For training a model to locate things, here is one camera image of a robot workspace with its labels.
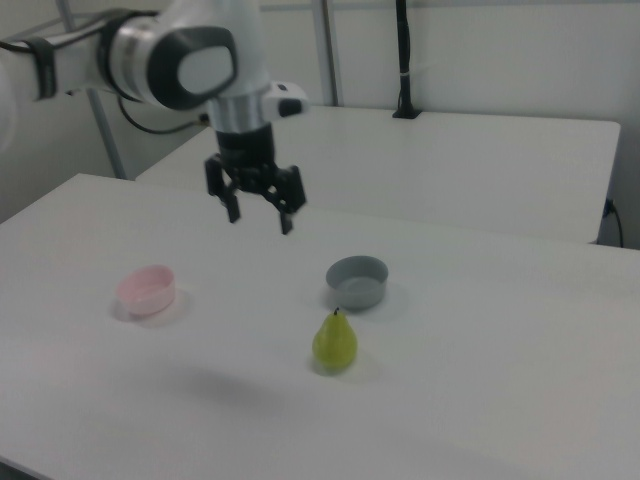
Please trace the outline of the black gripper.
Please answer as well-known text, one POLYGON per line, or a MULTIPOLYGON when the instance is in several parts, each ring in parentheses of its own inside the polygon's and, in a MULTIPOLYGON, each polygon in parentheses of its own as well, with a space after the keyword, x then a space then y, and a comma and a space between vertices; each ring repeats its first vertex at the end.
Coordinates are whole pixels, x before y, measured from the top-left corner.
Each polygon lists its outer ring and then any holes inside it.
POLYGON ((205 161, 208 193, 221 200, 231 224, 241 218, 236 193, 259 195, 279 212, 281 233, 293 230, 293 215, 306 203, 298 167, 281 168, 275 161, 270 125, 245 133, 216 134, 219 152, 205 161))

